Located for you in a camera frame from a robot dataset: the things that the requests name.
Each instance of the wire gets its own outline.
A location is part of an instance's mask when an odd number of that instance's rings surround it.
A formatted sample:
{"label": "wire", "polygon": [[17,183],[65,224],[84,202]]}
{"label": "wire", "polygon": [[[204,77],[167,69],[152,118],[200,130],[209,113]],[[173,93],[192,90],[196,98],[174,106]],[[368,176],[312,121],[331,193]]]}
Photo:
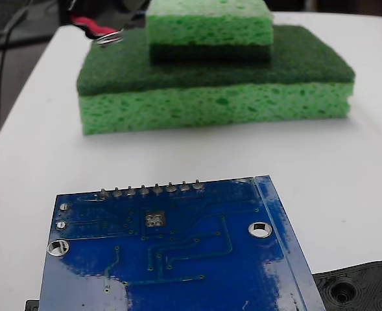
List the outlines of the wire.
{"label": "wire", "polygon": [[9,39],[10,39],[10,35],[12,34],[12,31],[15,27],[17,23],[15,23],[14,25],[12,25],[8,32],[6,33],[6,36],[5,36],[5,42],[3,44],[3,48],[2,48],[2,54],[1,54],[1,63],[0,63],[0,130],[1,130],[1,108],[2,108],[2,105],[1,105],[1,102],[2,102],[2,79],[3,79],[3,67],[5,65],[5,56],[6,56],[6,52],[8,50],[8,43],[9,43]]}

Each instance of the green sponge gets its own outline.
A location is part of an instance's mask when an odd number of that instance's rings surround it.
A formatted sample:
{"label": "green sponge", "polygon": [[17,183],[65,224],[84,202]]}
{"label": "green sponge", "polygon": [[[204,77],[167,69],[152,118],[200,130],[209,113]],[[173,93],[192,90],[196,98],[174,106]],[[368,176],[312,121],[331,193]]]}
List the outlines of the green sponge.
{"label": "green sponge", "polygon": [[270,59],[272,15],[263,0],[152,0],[147,12],[155,61]]}
{"label": "green sponge", "polygon": [[92,46],[78,78],[85,134],[345,117],[353,70],[308,30],[274,27],[270,63],[152,65],[145,30]]}

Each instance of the circuit board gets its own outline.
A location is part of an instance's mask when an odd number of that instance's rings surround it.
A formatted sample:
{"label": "circuit board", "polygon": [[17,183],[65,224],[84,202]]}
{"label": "circuit board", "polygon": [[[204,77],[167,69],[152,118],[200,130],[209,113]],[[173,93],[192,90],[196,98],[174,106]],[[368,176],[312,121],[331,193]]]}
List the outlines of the circuit board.
{"label": "circuit board", "polygon": [[325,310],[268,176],[59,195],[40,311]]}

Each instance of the screw hole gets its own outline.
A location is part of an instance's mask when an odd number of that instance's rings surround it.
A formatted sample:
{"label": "screw hole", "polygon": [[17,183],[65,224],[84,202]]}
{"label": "screw hole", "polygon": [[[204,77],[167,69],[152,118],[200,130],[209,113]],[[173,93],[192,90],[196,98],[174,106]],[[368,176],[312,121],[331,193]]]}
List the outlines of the screw hole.
{"label": "screw hole", "polygon": [[64,256],[69,251],[69,244],[65,240],[55,240],[48,244],[47,251],[51,256]]}
{"label": "screw hole", "polygon": [[248,232],[256,238],[268,238],[272,231],[271,225],[265,222],[254,222],[248,226]]}
{"label": "screw hole", "polygon": [[336,284],[331,290],[332,296],[338,303],[344,304],[352,301],[356,296],[355,288],[346,282]]}

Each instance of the white surface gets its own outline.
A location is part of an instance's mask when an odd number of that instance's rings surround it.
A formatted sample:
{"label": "white surface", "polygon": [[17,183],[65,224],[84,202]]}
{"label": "white surface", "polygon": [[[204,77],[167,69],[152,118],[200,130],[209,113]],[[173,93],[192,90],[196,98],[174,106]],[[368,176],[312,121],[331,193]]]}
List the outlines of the white surface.
{"label": "white surface", "polygon": [[313,273],[382,260],[382,18],[276,14],[357,73],[350,118],[83,137],[88,50],[62,28],[0,134],[0,310],[40,294],[55,196],[270,174]]}

